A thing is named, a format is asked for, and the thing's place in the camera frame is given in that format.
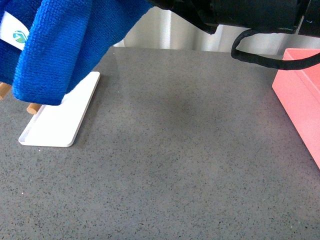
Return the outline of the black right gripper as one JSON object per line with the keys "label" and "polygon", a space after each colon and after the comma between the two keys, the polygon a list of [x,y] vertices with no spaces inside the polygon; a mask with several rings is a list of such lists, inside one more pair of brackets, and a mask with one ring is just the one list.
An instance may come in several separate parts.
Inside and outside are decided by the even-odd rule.
{"label": "black right gripper", "polygon": [[260,33],[319,35],[318,0],[151,0],[200,30],[214,34],[218,25]]}

